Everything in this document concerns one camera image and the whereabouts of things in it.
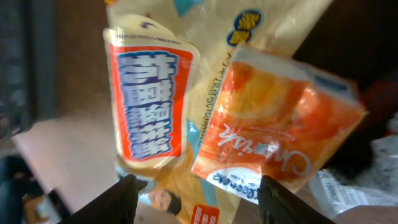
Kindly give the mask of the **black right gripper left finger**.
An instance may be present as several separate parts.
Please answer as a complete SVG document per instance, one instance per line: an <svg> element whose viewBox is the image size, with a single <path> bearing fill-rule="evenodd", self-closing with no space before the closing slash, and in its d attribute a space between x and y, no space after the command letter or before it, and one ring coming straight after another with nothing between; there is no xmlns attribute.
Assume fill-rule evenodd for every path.
<svg viewBox="0 0 398 224"><path fill-rule="evenodd" d="M61 224L133 224L139 191L146 185L129 174Z"/></svg>

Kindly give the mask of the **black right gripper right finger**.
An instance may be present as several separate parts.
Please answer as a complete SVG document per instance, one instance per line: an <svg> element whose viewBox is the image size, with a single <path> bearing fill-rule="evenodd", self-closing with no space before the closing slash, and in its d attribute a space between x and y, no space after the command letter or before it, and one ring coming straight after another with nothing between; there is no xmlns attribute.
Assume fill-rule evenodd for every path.
<svg viewBox="0 0 398 224"><path fill-rule="evenodd" d="M257 190L263 224L335 224L268 175Z"/></svg>

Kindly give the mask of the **yellow chip bag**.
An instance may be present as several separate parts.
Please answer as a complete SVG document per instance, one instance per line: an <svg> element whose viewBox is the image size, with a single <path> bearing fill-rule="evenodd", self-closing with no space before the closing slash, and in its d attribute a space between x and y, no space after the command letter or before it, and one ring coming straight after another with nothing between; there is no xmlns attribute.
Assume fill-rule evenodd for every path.
<svg viewBox="0 0 398 224"><path fill-rule="evenodd" d="M108 1L104 30L116 172L140 203L182 223L231 223L240 199L192 174L220 83L241 42L292 56L330 0Z"/></svg>

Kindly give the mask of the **small orange box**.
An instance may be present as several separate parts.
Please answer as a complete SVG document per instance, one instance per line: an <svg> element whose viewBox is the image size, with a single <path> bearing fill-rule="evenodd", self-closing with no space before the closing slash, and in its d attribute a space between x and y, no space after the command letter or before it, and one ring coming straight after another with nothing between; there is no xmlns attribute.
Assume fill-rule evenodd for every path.
<svg viewBox="0 0 398 224"><path fill-rule="evenodd" d="M296 192L365 115L355 83L239 45L192 172L252 203L265 175Z"/></svg>

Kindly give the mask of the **silver foil packet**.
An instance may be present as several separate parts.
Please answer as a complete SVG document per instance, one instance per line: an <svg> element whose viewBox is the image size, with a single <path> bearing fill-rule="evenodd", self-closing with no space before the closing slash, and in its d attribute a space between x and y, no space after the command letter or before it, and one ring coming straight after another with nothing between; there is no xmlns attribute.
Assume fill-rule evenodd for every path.
<svg viewBox="0 0 398 224"><path fill-rule="evenodd" d="M397 115L391 132L371 141L370 165L354 176L342 169L323 169L309 182L313 196L330 218L358 206L397 206Z"/></svg>

